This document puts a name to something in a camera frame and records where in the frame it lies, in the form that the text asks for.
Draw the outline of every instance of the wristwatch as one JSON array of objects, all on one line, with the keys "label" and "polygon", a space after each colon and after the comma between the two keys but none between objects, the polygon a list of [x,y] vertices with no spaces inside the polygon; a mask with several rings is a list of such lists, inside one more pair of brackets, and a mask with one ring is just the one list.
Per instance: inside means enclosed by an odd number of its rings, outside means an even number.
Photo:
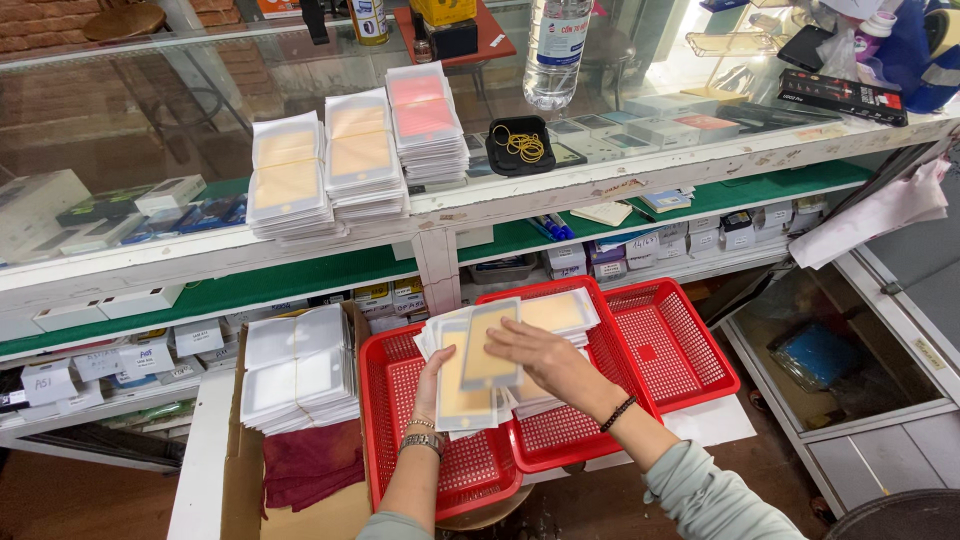
[{"label": "wristwatch", "polygon": [[404,448],[413,445],[428,446],[437,453],[440,461],[444,460],[444,446],[446,446],[446,441],[443,437],[438,437],[434,433],[411,433],[403,437],[403,442],[400,443],[400,450],[397,450],[396,454],[400,455]]}]

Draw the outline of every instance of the beaded bracelet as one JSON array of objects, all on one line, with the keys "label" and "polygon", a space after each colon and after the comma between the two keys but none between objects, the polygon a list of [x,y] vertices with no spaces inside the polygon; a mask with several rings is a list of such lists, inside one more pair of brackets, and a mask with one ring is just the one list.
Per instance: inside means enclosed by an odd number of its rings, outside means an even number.
[{"label": "beaded bracelet", "polygon": [[600,432],[606,433],[607,430],[609,430],[610,427],[613,425],[613,422],[616,422],[616,419],[619,418],[621,414],[623,414],[623,411],[627,410],[628,406],[633,405],[635,403],[636,403],[636,396],[630,396],[629,398],[627,398],[627,401],[623,402],[623,405],[616,408],[616,410],[613,412],[613,415],[611,415],[610,420],[608,420],[606,424],[600,427]]}]

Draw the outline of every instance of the blue pen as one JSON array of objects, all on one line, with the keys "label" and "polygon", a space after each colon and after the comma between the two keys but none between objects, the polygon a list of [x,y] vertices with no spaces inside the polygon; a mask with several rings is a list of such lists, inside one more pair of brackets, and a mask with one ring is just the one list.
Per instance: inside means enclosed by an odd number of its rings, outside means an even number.
[{"label": "blue pen", "polygon": [[527,222],[528,222],[530,225],[532,225],[533,228],[536,229],[537,232],[540,233],[540,235],[542,235],[544,238],[548,238],[551,242],[556,242],[556,241],[557,241],[557,238],[554,237],[554,235],[551,234],[550,231],[548,231],[547,229],[544,229],[544,228],[540,225],[540,223],[537,223],[537,221],[535,221],[533,218],[528,217],[528,218],[527,218]]},{"label": "blue pen", "polygon": [[564,234],[564,230],[561,229],[556,223],[550,221],[549,217],[545,215],[535,215],[534,219],[537,220],[537,223],[543,225],[544,229],[550,231],[550,233],[553,234],[558,240],[566,240],[566,234]]},{"label": "blue pen", "polygon": [[570,229],[570,226],[566,224],[564,219],[560,217],[558,213],[548,213],[546,215],[564,230],[564,235],[566,235],[567,240],[572,240],[577,237],[577,234],[573,231],[573,229]]}]

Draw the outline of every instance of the bracelet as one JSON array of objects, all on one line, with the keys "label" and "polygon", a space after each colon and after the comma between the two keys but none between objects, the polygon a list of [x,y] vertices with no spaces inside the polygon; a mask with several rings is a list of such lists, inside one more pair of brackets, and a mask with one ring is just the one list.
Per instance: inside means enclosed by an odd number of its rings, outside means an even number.
[{"label": "bracelet", "polygon": [[616,419],[619,418],[621,414],[623,414],[623,411],[627,410],[628,406],[633,405],[635,403],[636,403],[636,396],[630,396],[629,398],[627,398],[627,401],[623,402],[623,405],[616,408],[616,410],[611,415],[610,420],[608,420],[606,424],[600,427],[600,432],[606,433],[607,430],[609,430],[610,427],[613,425],[613,422],[616,422]]},{"label": "bracelet", "polygon": [[410,422],[407,422],[407,428],[413,426],[414,424],[420,424],[421,426],[427,426],[428,428],[432,429],[433,431],[436,431],[436,430],[437,430],[437,425],[434,424],[433,422],[427,422],[426,420],[412,420],[412,419],[410,420]]}]

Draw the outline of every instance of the yellow box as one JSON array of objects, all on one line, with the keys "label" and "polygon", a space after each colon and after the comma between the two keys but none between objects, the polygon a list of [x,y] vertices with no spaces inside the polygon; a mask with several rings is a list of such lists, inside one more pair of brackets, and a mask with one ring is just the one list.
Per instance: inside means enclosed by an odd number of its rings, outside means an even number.
[{"label": "yellow box", "polygon": [[410,6],[423,15],[430,26],[460,22],[477,16],[476,0],[410,0]]}]

